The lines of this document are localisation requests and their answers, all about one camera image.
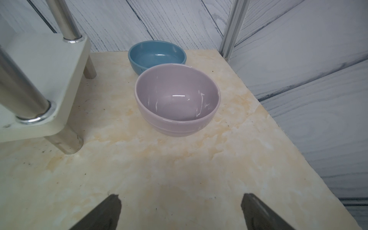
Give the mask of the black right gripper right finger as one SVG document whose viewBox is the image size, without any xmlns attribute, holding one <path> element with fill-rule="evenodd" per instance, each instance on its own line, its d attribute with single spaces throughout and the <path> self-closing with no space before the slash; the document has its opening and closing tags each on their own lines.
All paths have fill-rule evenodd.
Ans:
<svg viewBox="0 0 368 230">
<path fill-rule="evenodd" d="M 243 195 L 241 208 L 248 230 L 295 230 L 253 193 Z"/>
</svg>

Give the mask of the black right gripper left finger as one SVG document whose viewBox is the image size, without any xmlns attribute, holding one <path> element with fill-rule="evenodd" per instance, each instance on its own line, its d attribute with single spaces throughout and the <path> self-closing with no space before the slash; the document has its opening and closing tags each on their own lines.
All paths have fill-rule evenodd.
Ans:
<svg viewBox="0 0 368 230">
<path fill-rule="evenodd" d="M 121 208 L 118 195 L 111 194 L 70 230 L 116 230 Z"/>
</svg>

